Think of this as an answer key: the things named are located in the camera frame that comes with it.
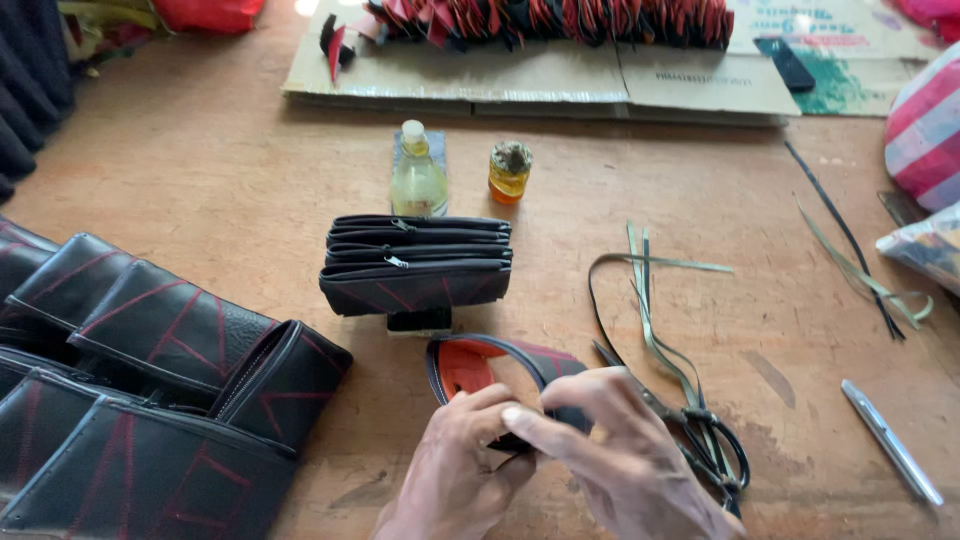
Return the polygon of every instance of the green paint stain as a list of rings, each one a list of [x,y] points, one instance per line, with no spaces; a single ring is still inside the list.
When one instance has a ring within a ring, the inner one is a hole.
[[[813,91],[793,94],[804,114],[848,114],[872,97],[873,92],[864,90],[860,79],[850,73],[847,61],[816,52],[795,54],[817,81]]]

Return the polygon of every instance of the hand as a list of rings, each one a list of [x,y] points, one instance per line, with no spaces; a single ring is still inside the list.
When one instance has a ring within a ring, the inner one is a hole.
[[[503,411],[507,428],[565,464],[593,517],[620,538],[728,540],[744,534],[700,485],[663,421],[640,397],[630,371],[589,370],[551,382],[545,409],[578,406],[607,430],[603,442],[522,406]]]
[[[460,392],[430,419],[399,495],[380,512],[371,540],[479,539],[503,519],[536,472],[535,453],[491,466],[486,446],[508,432],[502,412],[519,404],[505,384]]]

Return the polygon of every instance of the dark curtain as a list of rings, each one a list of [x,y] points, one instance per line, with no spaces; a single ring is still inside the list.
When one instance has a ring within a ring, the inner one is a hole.
[[[0,204],[72,106],[56,0],[0,0]]]

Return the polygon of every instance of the orange jar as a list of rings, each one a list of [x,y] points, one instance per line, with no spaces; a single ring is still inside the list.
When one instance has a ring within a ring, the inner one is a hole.
[[[490,153],[490,194],[498,203],[512,205],[523,198],[534,156],[516,140],[498,142]]]

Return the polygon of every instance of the plastic bag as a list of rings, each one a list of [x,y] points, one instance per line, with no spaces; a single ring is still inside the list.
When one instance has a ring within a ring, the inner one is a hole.
[[[876,248],[960,295],[960,203],[887,234]]]
[[[171,32],[209,30],[241,34],[253,29],[264,0],[154,0],[154,10]]]
[[[960,201],[960,43],[900,92],[884,142],[887,171],[922,207]]]
[[[948,43],[960,41],[960,2],[957,0],[897,0],[897,6]]]

